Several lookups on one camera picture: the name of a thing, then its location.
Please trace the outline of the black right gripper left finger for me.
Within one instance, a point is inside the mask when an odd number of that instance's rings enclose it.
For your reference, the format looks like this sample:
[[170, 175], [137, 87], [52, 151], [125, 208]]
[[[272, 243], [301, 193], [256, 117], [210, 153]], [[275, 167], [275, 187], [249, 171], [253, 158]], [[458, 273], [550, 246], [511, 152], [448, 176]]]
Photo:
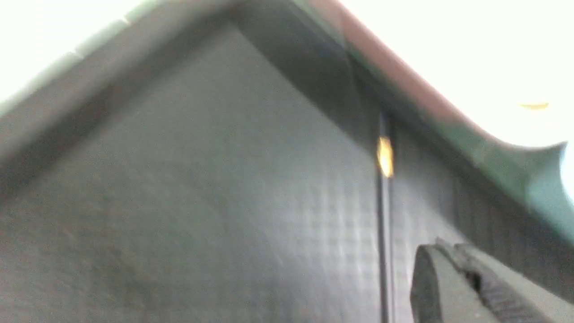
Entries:
[[410, 303], [415, 323], [498, 322], [437, 245], [416, 250]]

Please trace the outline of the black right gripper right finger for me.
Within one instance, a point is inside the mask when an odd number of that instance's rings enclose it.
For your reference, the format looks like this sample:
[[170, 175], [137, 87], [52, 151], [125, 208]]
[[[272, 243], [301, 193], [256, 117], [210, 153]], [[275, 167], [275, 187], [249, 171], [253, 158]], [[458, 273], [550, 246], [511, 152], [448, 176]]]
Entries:
[[468, 244], [435, 243], [499, 323], [571, 323], [573, 304]]

